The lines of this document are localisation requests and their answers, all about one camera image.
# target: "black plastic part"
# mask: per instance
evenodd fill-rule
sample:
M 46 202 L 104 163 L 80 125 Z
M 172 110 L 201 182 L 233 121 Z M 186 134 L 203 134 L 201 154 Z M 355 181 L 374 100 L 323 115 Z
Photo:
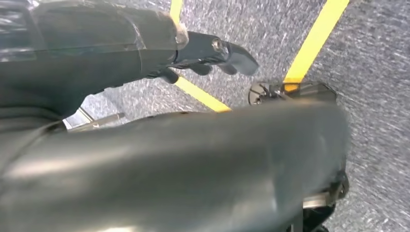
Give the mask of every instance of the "black plastic part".
M 181 50 L 171 67 L 191 68 L 192 64 L 218 64 L 221 70 L 229 75 L 237 72 L 253 75 L 259 68 L 255 58 L 244 48 L 220 38 L 188 32 L 189 43 Z
M 275 231 L 338 172 L 349 137 L 337 106 L 298 101 L 27 134 L 0 133 L 2 232 Z
M 297 89 L 286 91 L 287 85 L 297 86 Z M 323 82 L 306 82 L 298 84 L 255 83 L 248 93 L 249 104 L 261 104 L 276 100 L 316 100 L 336 103 L 337 93 Z

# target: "yellow stripe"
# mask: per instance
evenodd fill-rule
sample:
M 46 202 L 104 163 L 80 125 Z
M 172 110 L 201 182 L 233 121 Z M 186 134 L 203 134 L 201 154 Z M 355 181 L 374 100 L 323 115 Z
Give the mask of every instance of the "yellow stripe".
M 284 83 L 300 83 L 303 80 L 348 4 L 349 0 L 327 0 L 289 68 Z M 287 91 L 295 88 L 294 85 L 286 86 Z
M 179 23 L 179 16 L 181 14 L 183 0 L 172 0 L 170 15 L 175 23 Z M 206 105 L 210 109 L 216 112 L 223 112 L 231 110 L 228 106 L 218 101 L 216 98 L 212 97 L 202 89 L 198 88 L 196 85 L 189 82 L 182 76 L 179 77 L 178 81 L 175 83 L 181 90 L 187 94 L 194 97 L 196 100 L 200 101 L 202 104 Z
M 202 89 L 198 88 L 196 85 L 192 84 L 182 76 L 179 77 L 175 85 L 216 112 L 224 112 L 231 110 L 228 106 L 221 103 L 216 98 L 212 97 Z
M 175 23 L 179 23 L 179 16 L 181 15 L 183 0 L 172 0 L 169 14 Z

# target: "floor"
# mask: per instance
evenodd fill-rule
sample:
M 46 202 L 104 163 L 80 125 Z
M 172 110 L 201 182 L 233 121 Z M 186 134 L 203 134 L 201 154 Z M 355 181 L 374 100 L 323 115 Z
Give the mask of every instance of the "floor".
M 171 0 L 119 0 L 169 11 Z M 282 81 L 324 0 L 185 0 L 181 21 L 247 48 L 261 65 L 252 77 L 184 72 L 232 108 L 247 104 L 255 81 Z M 410 231 L 410 1 L 351 0 L 311 69 L 340 94 L 352 128 L 351 192 L 328 222 L 333 232 Z M 89 96 L 96 118 L 133 120 L 173 111 L 209 111 L 176 86 L 143 80 Z M 81 122 L 77 116 L 70 124 Z

